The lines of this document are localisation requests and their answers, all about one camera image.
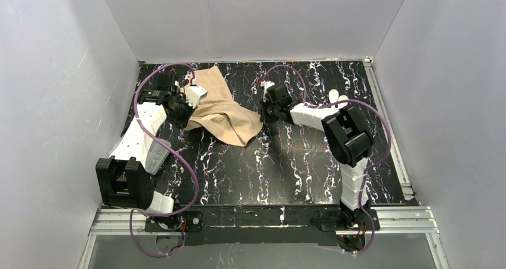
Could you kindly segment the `beige cloth napkin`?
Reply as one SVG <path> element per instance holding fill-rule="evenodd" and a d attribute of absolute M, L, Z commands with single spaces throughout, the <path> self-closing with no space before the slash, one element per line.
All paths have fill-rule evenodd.
<path fill-rule="evenodd" d="M 263 128 L 260 115 L 237 103 L 217 66 L 195 71 L 197 85 L 207 90 L 185 131 L 204 128 L 219 141 L 245 147 Z"/>

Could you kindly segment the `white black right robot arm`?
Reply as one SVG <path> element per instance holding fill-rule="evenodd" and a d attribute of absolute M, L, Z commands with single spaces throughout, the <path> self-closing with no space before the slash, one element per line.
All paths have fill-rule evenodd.
<path fill-rule="evenodd" d="M 261 121 L 283 121 L 324 132 L 329 149 L 341 170 L 343 192 L 340 198 L 341 219 L 357 223 L 367 209 L 365 171 L 374 139 L 359 116 L 359 110 L 346 103 L 341 107 L 319 108 L 294 100 L 285 86 L 271 81 L 260 84 L 263 91 Z"/>

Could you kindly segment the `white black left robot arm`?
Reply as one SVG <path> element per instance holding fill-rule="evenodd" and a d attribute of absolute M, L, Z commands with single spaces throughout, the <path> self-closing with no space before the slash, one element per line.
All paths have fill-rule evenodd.
<path fill-rule="evenodd" d="M 156 191 L 151 176 L 168 157 L 169 144 L 156 138 L 169 122 L 185 128 L 207 90 L 172 74 L 156 74 L 156 85 L 135 95 L 136 113 L 115 148 L 95 166 L 103 203 L 164 216 L 174 210 L 175 200 Z"/>

